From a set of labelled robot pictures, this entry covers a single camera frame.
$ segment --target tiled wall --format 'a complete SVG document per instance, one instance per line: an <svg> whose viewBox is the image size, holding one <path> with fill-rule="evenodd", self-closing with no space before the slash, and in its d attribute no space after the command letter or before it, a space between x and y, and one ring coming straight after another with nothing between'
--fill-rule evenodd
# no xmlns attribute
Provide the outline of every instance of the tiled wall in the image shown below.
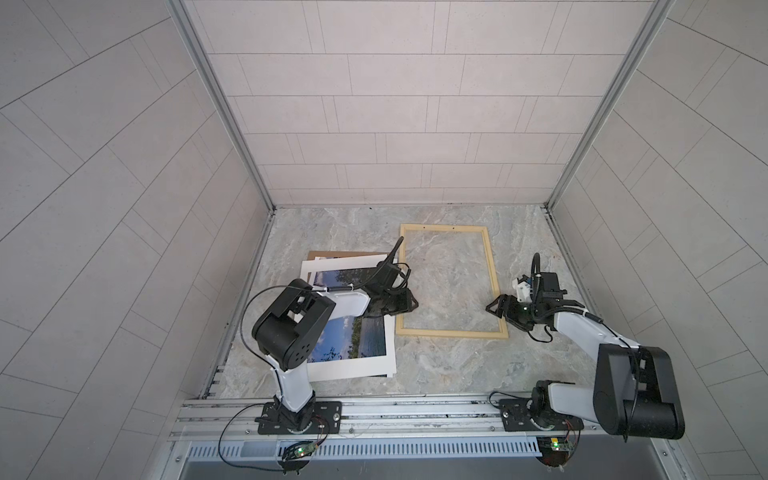
<svg viewBox="0 0 768 480"><path fill-rule="evenodd" d="M4 0L0 32L0 477L139 478L266 208L162 0Z"/></svg>
<svg viewBox="0 0 768 480"><path fill-rule="evenodd" d="M650 6L185 4L279 205L547 200Z"/></svg>
<svg viewBox="0 0 768 480"><path fill-rule="evenodd" d="M766 25L678 0L554 209L603 316L672 357L700 480L768 478Z"/></svg>

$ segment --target metal corner beam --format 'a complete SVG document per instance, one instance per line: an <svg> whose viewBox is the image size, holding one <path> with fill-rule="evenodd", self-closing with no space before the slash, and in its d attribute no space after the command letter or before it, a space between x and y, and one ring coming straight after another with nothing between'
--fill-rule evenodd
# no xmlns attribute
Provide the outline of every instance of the metal corner beam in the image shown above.
<svg viewBox="0 0 768 480"><path fill-rule="evenodd" d="M674 3L674 0L656 0L650 7L643 24L640 26L637 35L635 35L627 54L624 56L624 60L621 62L619 69L614 75L614 79L611 84L608 85L608 90L600 100L597 110L592 115L592 119L589 121L587 129L584 131L584 135L581 136L578 145L576 146L574 153L571 155L571 159L565 165L563 174L560 176L558 184L554 187L552 195L545 202L545 206L551 211L555 205L560 201L563 192L565 191L568 182L576 174L576 170L584 157L587 155L589 148L594 143L602 129L605 120L608 115L614 109L616 102L618 101L621 93L627 87L630 78L640 61L643 59L645 52L648 50L651 42L661 28L661 24L667 18L667 12Z"/></svg>
<svg viewBox="0 0 768 480"><path fill-rule="evenodd" d="M197 71L200 73L200 77L203 79L206 89L210 92L216 109L221 114L221 120L224 122L224 127L227 129L227 133L230 135L232 143L234 144L235 149L237 149L237 153L240 154L240 158L243 159L243 163L245 164L249 175L253 181L256 182L256 186L259 189L261 197L264 199L264 203L270 211L274 212L275 203L272 201L270 192L267 190L264 180L261 178L261 175L256 168L256 162L253 160L253 155L250 154L243 133L237 126L232 109L227 103L227 97L224 95L221 85L214 73L214 68L208 61L208 57L205 55L203 44L200 43L200 39L195 32L189 13L187 12L187 7L184 5L184 1L166 0L166 3L168 5L170 16L179 28L181 39L187 46L192 61L197 67Z"/></svg>

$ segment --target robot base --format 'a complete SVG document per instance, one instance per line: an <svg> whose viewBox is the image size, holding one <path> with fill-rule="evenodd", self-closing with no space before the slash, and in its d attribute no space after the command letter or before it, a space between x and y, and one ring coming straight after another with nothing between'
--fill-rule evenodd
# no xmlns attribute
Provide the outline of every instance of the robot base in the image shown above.
<svg viewBox="0 0 768 480"><path fill-rule="evenodd" d="M500 399L498 407L502 411L502 423L505 432L546 432L547 429L537 426L537 422L531 417L528 409L530 399ZM584 422L572 415L562 415L556 412L547 412L547 421L554 425L553 430L565 430L565 421L571 423L571 430L583 430Z"/></svg>
<svg viewBox="0 0 768 480"><path fill-rule="evenodd" d="M275 402L264 404L264 408L261 411L261 418L268 422L259 423L259 435L290 435L293 433L317 435L318 433L326 433L325 430L322 432L320 431L318 422L310 422L310 426L303 432L292 432L286 426L278 423L278 406L279 404L276 404ZM323 417L326 420L327 425L330 427L328 433L339 433L341 423L341 402L314 402L312 416Z"/></svg>

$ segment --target marble floor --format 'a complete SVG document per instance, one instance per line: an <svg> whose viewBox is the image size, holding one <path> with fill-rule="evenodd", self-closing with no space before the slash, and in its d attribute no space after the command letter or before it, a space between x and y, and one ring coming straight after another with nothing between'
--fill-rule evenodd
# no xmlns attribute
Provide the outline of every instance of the marble floor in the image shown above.
<svg viewBox="0 0 768 480"><path fill-rule="evenodd" d="M399 236L401 223L486 226L502 293L512 293L512 280L530 270L531 258L539 252L541 270L556 272L561 288L569 292L568 298L581 301L544 211L535 205L281 209L276 213L252 293L299 276L301 262L310 250L388 251ZM454 265L452 271L461 272L462 268ZM260 312L278 293L264 293L249 308L243 324L247 340ZM417 298L422 306L435 303L432 296L445 295L429 289L420 294ZM540 328L536 333L543 336ZM392 378L315 382L314 389L319 396L492 389L524 392L543 379L577 384L594 381L592 359L559 333L554 334L552 343L533 342L513 327L508 339L396 336L395 347L397 373ZM228 399L271 397L276 388L274 376L245 349L239 336L231 346L221 383L217 397Z"/></svg>

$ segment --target gray marble surface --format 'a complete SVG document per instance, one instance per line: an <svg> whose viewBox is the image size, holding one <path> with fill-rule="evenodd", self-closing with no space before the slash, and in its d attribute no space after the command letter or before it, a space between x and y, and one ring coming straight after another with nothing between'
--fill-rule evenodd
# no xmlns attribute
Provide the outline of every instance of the gray marble surface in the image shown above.
<svg viewBox="0 0 768 480"><path fill-rule="evenodd" d="M540 252L541 270L556 272L561 287L569 292L568 298L581 300L544 213L534 205L278 210L252 294L296 278L310 250L390 250L401 223L484 225L491 238L502 293L512 293L512 280L528 273L533 254ZM264 293L246 314L244 333L254 349L250 329L279 292ZM422 306L437 301L419 297ZM535 334L544 338L540 328ZM396 336L395 346L397 373L392 378L315 382L314 389L320 396L356 396L528 391L543 379L580 384L594 381L594 362L559 333L554 334L552 343L533 342L515 328L510 328L509 339L503 340ZM229 399L269 397L276 388L266 365L244 348L239 337L231 346L221 382L217 396Z"/></svg>
<svg viewBox="0 0 768 480"><path fill-rule="evenodd" d="M496 295L479 232L406 231L408 281L419 308L404 315L409 329L498 332L485 311Z"/></svg>

